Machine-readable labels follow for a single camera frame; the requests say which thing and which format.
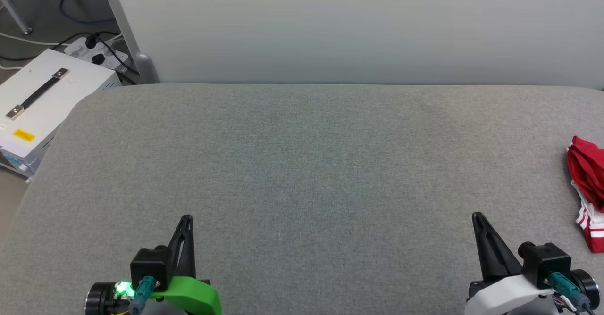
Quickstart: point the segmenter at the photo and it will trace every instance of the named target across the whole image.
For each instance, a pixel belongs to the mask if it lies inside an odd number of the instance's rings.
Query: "blue cable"
[[[64,2],[65,2],[65,0],[61,0],[61,2],[59,3],[59,10],[60,10],[61,14],[63,16],[66,16],[70,20],[75,21],[76,23],[81,23],[81,24],[96,24],[96,23],[108,23],[110,21],[114,21],[115,20],[115,18],[113,18],[113,19],[104,19],[104,20],[92,20],[92,21],[79,20],[78,18],[74,18],[74,17],[70,16],[69,14],[67,14],[67,12],[65,12],[63,10],[63,3]]]

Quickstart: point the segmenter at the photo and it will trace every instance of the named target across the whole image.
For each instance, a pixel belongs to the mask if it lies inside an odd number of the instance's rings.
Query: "metal leg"
[[[13,2],[11,0],[0,0],[0,1],[2,1],[2,3],[4,3],[6,10],[8,10],[10,15],[13,16],[13,19],[15,19],[15,21],[17,22],[17,25],[19,25],[19,28],[21,29],[21,31],[23,31],[23,34],[28,35],[28,34],[32,33],[33,29],[28,27],[28,25],[26,25],[26,23],[23,21],[23,18],[21,18],[21,15],[19,14],[19,12],[17,12],[17,9],[15,8],[15,5],[13,4]]]

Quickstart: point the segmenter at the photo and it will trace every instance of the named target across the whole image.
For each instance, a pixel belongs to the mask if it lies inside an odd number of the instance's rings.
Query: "gray floor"
[[[34,29],[34,32],[29,36],[23,36],[5,8],[0,10],[0,32],[43,42],[59,42],[78,32],[119,32],[119,27],[115,22],[85,25],[69,20],[59,12],[60,1],[13,0],[17,10],[24,17],[26,23]],[[80,20],[101,20],[113,17],[107,0],[66,0],[63,7],[67,13]],[[0,55],[5,57],[35,56],[45,48],[47,46],[28,44],[0,36]],[[0,62],[5,67],[24,66],[26,64],[26,62],[10,62],[1,59]],[[0,70],[0,83],[9,79],[14,73],[15,71]],[[134,74],[127,75],[136,82],[140,80]],[[0,169],[0,242],[2,242],[2,238],[9,229],[26,187],[27,184],[19,175]]]

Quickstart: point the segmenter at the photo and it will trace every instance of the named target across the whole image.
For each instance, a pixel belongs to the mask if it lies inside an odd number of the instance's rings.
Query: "gray fabric surface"
[[[230,314],[459,314],[470,215],[552,241],[604,283],[565,148],[604,146],[570,87],[142,85],[86,98],[0,251],[6,314],[80,314],[97,281],[194,216],[198,278]]]

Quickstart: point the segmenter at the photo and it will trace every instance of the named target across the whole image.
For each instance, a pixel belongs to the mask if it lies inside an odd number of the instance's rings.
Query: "white box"
[[[15,120],[6,117],[15,105],[22,104],[61,68],[69,70],[65,78]],[[119,86],[119,78],[112,70],[45,50],[0,85],[0,165],[31,178],[71,109],[97,90]]]

